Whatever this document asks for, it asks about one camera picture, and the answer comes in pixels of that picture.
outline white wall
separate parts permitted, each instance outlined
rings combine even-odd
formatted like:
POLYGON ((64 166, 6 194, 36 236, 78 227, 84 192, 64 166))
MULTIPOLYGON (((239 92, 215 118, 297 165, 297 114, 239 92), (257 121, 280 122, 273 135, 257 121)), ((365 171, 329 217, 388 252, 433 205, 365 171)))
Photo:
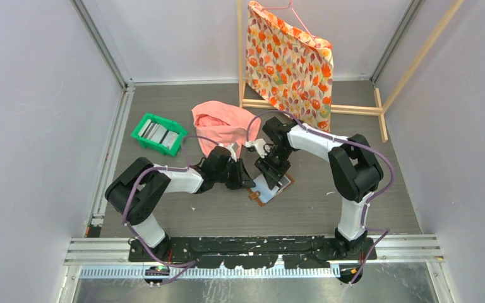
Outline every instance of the white wall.
POLYGON ((0 302, 54 302, 121 89, 70 1, 0 1, 0 302))
MULTIPOLYGON (((385 97, 451 2, 421 8, 377 83, 385 97)), ((485 302, 485 1, 464 2, 386 117, 422 229, 438 236, 460 302, 485 302)))
MULTIPOLYGON (((236 0, 85 0, 134 81, 237 79, 236 0)), ((243 1, 244 19, 247 3, 243 1)), ((264 7, 288 0, 262 0, 264 7)), ((333 44, 334 79, 369 78, 410 0, 295 0, 312 34, 333 44)), ((290 10, 274 11, 300 26, 290 10)))

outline pink cloth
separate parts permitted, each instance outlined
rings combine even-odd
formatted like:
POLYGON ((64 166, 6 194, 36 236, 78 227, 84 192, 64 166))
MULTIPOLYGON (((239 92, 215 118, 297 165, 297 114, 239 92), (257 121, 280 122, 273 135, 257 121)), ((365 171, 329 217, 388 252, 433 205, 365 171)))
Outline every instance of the pink cloth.
MULTIPOLYGON (((196 133, 205 136, 224 146, 237 143, 237 157, 241 155, 242 146, 246 141, 246 128, 254 114, 237 106, 219 101, 207 101, 192 109, 196 133)), ((250 128, 249 138, 254 141, 258 136, 261 120, 255 119, 250 128)), ((207 140, 198 139, 201 150, 208 156, 215 145, 207 140)))

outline pink hanger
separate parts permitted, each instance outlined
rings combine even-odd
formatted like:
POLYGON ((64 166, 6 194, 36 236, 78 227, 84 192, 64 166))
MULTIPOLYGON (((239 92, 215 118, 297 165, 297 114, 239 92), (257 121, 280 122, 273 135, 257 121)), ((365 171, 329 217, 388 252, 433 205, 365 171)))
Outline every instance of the pink hanger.
POLYGON ((263 8, 263 9, 267 9, 267 10, 271 10, 271 9, 287 9, 287 8, 290 8, 294 15, 296 16, 296 18, 298 19, 298 21, 300 21, 300 24, 304 27, 304 29, 306 30, 306 32, 309 34, 309 36, 311 37, 311 40, 313 40, 313 42, 315 42, 315 44, 317 44, 317 41, 315 41, 315 38, 313 37, 313 35, 309 32, 308 28, 306 27, 306 25, 304 24, 304 22, 302 22, 302 20, 300 20, 300 17, 298 17, 298 14, 296 13, 296 11, 294 10, 293 8, 293 5, 292 5, 292 2, 293 0, 289 0, 289 5, 284 7, 284 8, 263 8))

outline wooden rack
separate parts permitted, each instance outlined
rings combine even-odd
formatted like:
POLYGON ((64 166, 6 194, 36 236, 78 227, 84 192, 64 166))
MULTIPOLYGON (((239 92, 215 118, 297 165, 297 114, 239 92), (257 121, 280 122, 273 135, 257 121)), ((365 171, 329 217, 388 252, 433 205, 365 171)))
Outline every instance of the wooden rack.
MULTIPOLYGON (((380 133, 382 142, 388 141, 388 131, 386 128, 385 114, 390 108, 391 104, 395 101, 399 93, 402 91, 410 77, 414 74, 416 69, 419 67, 421 61, 425 58, 426 54, 429 52, 430 48, 434 45, 442 31, 449 24, 449 21, 453 18, 455 13, 458 11, 464 0, 454 0, 445 15, 441 18, 440 22, 436 25, 436 28, 432 31, 428 39, 425 41, 417 56, 414 58, 408 70, 402 75, 402 78, 397 83, 397 86, 393 90, 392 94, 386 100, 384 104, 380 99, 380 91, 378 88, 374 88, 374 101, 375 107, 367 106, 352 106, 352 105, 338 105, 332 104, 331 112, 334 114, 349 114, 349 115, 362 115, 362 116, 376 116, 378 117, 378 124, 380 125, 380 133)), ((237 46, 239 49, 239 106, 240 107, 253 107, 258 109, 273 109, 273 107, 268 103, 267 100, 259 99, 246 99, 244 98, 244 89, 246 87, 246 82, 244 80, 244 70, 245 70, 245 57, 246 48, 244 46, 245 33, 243 30, 243 4, 242 0, 237 0, 237 46)))

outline orange floral cloth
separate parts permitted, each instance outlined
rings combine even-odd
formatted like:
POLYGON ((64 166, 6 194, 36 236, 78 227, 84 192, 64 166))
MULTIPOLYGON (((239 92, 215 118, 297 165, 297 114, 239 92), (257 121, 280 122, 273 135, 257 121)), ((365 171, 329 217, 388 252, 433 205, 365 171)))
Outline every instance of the orange floral cloth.
POLYGON ((246 83, 275 108, 330 131, 332 44, 248 4, 246 83))

